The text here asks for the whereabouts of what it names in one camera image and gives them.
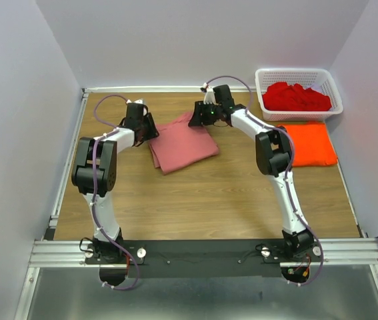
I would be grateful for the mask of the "pink t-shirt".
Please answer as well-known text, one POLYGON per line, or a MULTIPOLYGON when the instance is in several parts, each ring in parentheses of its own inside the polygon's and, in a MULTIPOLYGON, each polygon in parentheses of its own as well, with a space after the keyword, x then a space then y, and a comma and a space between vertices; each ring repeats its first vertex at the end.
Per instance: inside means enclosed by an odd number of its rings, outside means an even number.
POLYGON ((219 154, 219 147, 204 127, 190 127, 188 111, 170 123, 159 124, 159 136, 149 141, 156 168, 164 175, 219 154))

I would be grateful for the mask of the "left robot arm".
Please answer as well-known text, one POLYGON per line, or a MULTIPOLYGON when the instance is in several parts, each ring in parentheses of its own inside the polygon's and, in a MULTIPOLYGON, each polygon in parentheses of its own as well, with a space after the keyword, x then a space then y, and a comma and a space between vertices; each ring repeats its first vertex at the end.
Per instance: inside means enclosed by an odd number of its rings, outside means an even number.
POLYGON ((78 141, 71 182, 86 200, 94 225, 91 254, 100 254, 108 263, 131 254, 123 247, 111 192, 117 180, 117 156, 159 136, 144 100, 128 101, 126 114, 117 126, 101 136, 78 141))

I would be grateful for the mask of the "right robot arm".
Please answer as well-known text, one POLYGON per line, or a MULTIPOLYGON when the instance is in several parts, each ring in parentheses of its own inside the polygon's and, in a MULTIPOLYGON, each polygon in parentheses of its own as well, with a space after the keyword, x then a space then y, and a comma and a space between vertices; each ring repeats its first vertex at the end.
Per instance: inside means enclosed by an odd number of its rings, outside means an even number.
POLYGON ((258 170, 266 176, 274 190, 283 221, 283 256, 297 261, 312 248, 315 238, 302 212, 293 182, 293 141, 282 127, 275 127, 254 116, 248 108, 237 104, 228 85, 211 88, 204 83, 202 101, 195 102, 190 127, 204 127, 223 121, 255 142, 258 170))

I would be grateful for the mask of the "red t-shirt in basket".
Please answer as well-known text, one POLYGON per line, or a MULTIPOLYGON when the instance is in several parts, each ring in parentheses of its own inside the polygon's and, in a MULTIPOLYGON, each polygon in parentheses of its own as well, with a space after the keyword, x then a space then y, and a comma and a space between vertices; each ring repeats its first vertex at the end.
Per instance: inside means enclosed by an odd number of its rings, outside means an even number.
POLYGON ((326 112, 332 107, 331 99, 312 88, 300 84, 277 82, 262 94, 263 104, 270 111, 326 112))

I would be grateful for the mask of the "folded orange t-shirt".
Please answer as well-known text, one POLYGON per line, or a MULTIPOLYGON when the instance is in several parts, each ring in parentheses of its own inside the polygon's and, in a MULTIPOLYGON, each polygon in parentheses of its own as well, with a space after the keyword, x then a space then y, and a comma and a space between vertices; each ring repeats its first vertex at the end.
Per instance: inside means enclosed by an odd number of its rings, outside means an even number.
POLYGON ((326 167, 338 163, 324 123, 282 125, 295 146, 294 167, 326 167))

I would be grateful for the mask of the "lavender garment in basket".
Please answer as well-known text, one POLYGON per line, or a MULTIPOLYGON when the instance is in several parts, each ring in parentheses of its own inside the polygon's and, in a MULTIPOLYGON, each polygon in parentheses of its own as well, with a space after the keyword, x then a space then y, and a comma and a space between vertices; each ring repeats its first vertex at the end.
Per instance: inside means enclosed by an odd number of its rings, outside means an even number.
POLYGON ((323 92, 320 85, 312 85, 311 89, 314 90, 314 91, 316 91, 316 92, 320 92, 320 93, 323 92))

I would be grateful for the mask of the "white plastic laundry basket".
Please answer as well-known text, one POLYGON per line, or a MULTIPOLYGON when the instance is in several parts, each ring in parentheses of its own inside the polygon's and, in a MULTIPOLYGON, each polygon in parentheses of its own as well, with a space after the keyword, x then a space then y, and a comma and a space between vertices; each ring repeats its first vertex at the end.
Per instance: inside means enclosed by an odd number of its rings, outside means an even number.
POLYGON ((331 74, 325 69, 290 67, 258 69, 255 72, 255 87, 263 118, 266 121, 324 121, 343 112, 343 104, 337 86, 331 74), (289 85, 298 83, 304 89, 311 88, 312 85, 320 85, 322 94, 331 99, 332 107, 326 112, 267 110, 263 104, 262 94, 269 86, 277 82, 286 82, 289 85))

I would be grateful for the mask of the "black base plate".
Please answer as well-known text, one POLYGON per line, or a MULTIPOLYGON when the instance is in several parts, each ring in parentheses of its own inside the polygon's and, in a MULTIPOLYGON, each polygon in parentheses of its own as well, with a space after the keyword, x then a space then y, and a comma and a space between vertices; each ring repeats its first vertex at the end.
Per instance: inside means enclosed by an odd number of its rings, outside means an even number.
POLYGON ((284 268, 320 262, 316 246, 290 253, 283 239, 123 240, 80 243, 88 265, 121 268, 131 278, 280 277, 284 268))

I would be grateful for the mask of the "aluminium front rail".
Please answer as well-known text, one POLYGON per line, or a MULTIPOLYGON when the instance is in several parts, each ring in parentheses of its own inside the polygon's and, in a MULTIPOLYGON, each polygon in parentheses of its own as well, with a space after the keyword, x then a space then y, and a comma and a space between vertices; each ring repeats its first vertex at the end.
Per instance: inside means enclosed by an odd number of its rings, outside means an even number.
MULTIPOLYGON (((378 238, 346 238, 321 240, 325 265, 378 265, 378 238)), ((29 266, 88 267, 85 254, 77 241, 36 241, 29 266)))

